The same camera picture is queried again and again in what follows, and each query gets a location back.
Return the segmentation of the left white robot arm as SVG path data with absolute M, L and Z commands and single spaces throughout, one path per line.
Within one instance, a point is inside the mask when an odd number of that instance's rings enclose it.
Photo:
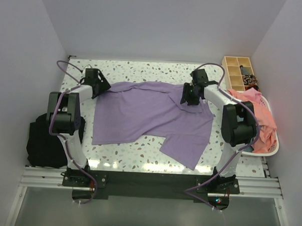
M 103 73 L 96 68 L 85 69 L 77 86 L 64 92 L 51 92 L 48 99 L 47 123 L 49 134 L 59 139 L 67 158 L 67 167 L 78 170 L 74 181 L 87 186 L 92 175 L 87 171 L 88 160 L 82 151 L 79 129 L 82 123 L 81 104 L 93 100 L 111 88 Z

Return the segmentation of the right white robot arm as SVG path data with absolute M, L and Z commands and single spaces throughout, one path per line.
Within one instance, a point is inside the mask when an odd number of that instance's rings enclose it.
M 210 81 L 204 69 L 191 72 L 192 81 L 185 83 L 181 103 L 198 105 L 208 100 L 222 111 L 221 135 L 225 142 L 221 159 L 213 176 L 204 182 L 215 192 L 223 192 L 236 178 L 236 156 L 251 146 L 259 137 L 260 127 L 254 114 L 253 103 L 241 101 L 222 90 L 219 82 Z

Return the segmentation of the purple t shirt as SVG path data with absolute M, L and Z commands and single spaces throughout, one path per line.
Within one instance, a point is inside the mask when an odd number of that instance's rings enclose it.
M 142 135 L 163 137 L 160 151 L 194 170 L 211 136 L 207 103 L 181 104 L 182 85 L 118 82 L 97 97 L 92 143 L 135 142 Z

